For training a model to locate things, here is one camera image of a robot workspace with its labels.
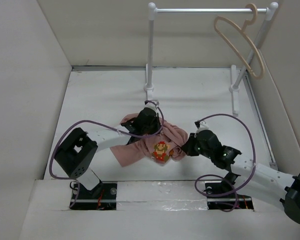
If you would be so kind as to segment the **pink t-shirt with pixel print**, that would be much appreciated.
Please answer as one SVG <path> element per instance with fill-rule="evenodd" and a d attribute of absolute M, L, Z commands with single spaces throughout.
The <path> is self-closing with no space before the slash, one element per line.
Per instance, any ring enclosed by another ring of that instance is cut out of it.
<path fill-rule="evenodd" d="M 165 165 L 169 160 L 179 161 L 186 156 L 181 147 L 188 141 L 187 132 L 166 120 L 160 122 L 163 123 L 163 128 L 157 135 L 110 148 L 122 167 L 132 165 L 145 157 Z"/>

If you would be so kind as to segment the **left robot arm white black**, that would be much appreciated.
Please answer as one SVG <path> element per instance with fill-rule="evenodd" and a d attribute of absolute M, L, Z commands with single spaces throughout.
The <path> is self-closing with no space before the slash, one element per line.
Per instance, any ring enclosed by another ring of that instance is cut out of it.
<path fill-rule="evenodd" d="M 95 154 L 155 136 L 162 129 L 160 112 L 153 101 L 148 101 L 136 117 L 116 127 L 92 120 L 81 120 L 60 138 L 53 159 L 69 179 L 84 187 L 88 197 L 97 198 L 102 191 L 102 181 L 90 168 Z"/>

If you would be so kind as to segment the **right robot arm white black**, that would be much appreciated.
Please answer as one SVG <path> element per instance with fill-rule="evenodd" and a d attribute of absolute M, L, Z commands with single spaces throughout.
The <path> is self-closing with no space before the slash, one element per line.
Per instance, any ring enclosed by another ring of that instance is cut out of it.
<path fill-rule="evenodd" d="M 291 175 L 256 163 L 239 150 L 221 144 L 207 129 L 191 133 L 181 150 L 191 157 L 202 155 L 227 171 L 216 192 L 202 190 L 201 194 L 211 198 L 249 196 L 277 207 L 300 225 L 300 173 Z"/>

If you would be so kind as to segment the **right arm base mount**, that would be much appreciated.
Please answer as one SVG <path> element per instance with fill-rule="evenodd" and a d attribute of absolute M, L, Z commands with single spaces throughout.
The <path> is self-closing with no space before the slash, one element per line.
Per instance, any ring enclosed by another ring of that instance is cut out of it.
<path fill-rule="evenodd" d="M 221 181 L 205 181 L 204 192 L 207 194 L 221 194 Z M 238 194 L 237 204 L 235 210 L 254 210 L 252 198 L 247 195 Z M 236 198 L 235 194 L 221 196 L 221 197 L 207 197 L 207 208 L 208 210 L 221 210 L 228 212 L 235 205 Z"/>

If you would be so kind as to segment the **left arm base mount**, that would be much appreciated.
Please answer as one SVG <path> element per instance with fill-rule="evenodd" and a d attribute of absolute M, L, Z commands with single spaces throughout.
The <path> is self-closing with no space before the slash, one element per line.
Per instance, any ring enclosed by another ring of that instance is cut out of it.
<path fill-rule="evenodd" d="M 117 182 L 100 182 L 93 190 L 72 181 L 69 208 L 71 210 L 114 211 L 117 209 Z"/>

